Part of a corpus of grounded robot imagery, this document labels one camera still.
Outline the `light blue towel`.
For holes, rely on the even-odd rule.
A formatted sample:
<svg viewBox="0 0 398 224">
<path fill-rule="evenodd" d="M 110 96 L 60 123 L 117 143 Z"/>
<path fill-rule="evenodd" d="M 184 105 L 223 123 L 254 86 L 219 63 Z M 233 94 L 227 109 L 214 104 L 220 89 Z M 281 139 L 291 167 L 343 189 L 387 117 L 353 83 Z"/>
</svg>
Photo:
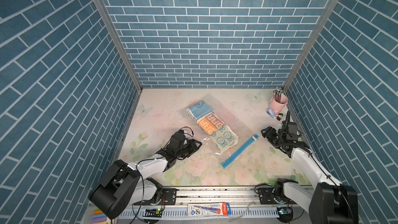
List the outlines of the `light blue towel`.
<svg viewBox="0 0 398 224">
<path fill-rule="evenodd" d="M 204 101 L 199 101 L 188 107 L 187 112 L 194 120 L 198 120 L 211 113 L 212 108 Z"/>
</svg>

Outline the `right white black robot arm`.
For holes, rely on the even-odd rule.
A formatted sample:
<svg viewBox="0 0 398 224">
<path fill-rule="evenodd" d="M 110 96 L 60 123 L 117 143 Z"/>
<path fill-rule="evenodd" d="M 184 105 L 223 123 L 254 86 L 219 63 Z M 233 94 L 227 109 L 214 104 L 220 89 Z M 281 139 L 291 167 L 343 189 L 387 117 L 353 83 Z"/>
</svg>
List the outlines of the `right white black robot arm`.
<svg viewBox="0 0 398 224">
<path fill-rule="evenodd" d="M 273 195 L 277 203 L 294 202 L 309 214 L 313 224 L 357 224 L 359 222 L 358 195 L 345 186 L 314 156 L 310 147 L 299 141 L 301 133 L 290 113 L 279 130 L 267 127 L 262 136 L 301 167 L 313 190 L 302 187 L 296 180 L 279 178 Z"/>
</svg>

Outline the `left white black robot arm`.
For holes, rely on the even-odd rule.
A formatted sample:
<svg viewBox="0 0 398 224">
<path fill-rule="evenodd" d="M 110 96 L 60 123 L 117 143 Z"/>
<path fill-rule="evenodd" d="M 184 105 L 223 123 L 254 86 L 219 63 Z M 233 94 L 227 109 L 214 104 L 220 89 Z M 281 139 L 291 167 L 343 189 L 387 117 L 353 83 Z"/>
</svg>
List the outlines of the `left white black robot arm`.
<svg viewBox="0 0 398 224">
<path fill-rule="evenodd" d="M 108 218 L 115 219 L 127 208 L 143 205 L 175 204 L 175 189 L 165 189 L 153 175 L 166 172 L 177 161 L 197 152 L 202 142 L 186 133 L 185 127 L 175 132 L 166 145 L 153 156 L 137 162 L 115 161 L 91 189 L 88 199 Z"/>
</svg>

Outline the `pale green bunny towel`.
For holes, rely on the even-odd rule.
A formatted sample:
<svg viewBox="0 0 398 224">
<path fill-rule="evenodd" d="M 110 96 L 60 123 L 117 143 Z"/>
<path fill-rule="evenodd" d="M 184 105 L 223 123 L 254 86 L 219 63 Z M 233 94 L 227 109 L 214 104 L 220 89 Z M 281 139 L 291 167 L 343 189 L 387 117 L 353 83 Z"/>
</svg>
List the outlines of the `pale green bunny towel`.
<svg viewBox="0 0 398 224">
<path fill-rule="evenodd" d="M 238 135 L 235 134 L 228 125 L 224 125 L 219 130 L 210 135 L 210 139 L 223 153 L 238 144 Z"/>
</svg>

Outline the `clear vacuum bag blue zipper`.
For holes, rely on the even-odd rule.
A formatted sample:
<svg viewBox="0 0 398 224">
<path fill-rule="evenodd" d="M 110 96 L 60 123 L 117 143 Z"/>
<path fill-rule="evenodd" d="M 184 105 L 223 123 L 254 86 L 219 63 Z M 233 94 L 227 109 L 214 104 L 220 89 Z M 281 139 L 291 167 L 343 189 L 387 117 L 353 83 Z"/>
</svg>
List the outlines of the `clear vacuum bag blue zipper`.
<svg viewBox="0 0 398 224">
<path fill-rule="evenodd" d="M 242 170 L 252 162 L 249 147 L 259 135 L 238 115 L 237 106 L 211 93 L 178 104 L 178 114 L 194 130 L 216 168 Z"/>
</svg>

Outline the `orange white towel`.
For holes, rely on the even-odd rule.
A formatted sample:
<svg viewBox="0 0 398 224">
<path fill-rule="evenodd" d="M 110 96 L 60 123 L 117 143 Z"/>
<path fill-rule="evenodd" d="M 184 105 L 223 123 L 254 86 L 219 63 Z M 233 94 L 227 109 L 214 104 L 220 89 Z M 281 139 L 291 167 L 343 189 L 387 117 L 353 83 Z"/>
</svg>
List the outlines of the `orange white towel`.
<svg viewBox="0 0 398 224">
<path fill-rule="evenodd" d="M 224 126 L 224 122 L 213 112 L 210 112 L 200 118 L 197 121 L 197 124 L 208 135 L 213 134 Z"/>
</svg>

